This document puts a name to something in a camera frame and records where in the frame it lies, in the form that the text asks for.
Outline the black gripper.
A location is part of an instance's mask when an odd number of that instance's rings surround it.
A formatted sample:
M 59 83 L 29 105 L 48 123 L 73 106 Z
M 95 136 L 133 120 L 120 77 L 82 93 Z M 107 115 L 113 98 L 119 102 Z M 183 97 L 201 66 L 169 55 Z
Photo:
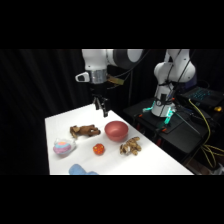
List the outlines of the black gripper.
M 107 84 L 101 83 L 101 84 L 91 84 L 90 85 L 90 91 L 92 99 L 94 99 L 93 103 L 95 104 L 96 110 L 101 109 L 103 110 L 103 116 L 108 116 L 108 105 L 109 100 L 107 98 Z

